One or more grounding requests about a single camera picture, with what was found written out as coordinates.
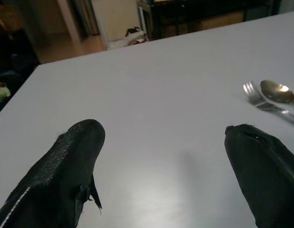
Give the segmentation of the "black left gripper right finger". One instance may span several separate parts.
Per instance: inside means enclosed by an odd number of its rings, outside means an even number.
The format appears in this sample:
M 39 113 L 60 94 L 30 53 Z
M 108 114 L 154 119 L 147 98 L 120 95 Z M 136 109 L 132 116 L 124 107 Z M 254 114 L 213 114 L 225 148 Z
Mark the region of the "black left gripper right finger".
M 225 130 L 225 151 L 259 228 L 294 228 L 294 154 L 248 124 Z

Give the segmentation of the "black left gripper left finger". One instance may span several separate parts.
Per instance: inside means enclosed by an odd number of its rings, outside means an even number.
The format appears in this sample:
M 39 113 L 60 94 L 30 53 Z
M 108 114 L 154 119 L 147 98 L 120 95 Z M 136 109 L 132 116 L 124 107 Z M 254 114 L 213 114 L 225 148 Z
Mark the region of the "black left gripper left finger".
M 104 141 L 94 119 L 61 134 L 5 200 L 0 228 L 75 228 L 87 201 L 101 208 L 93 172 Z

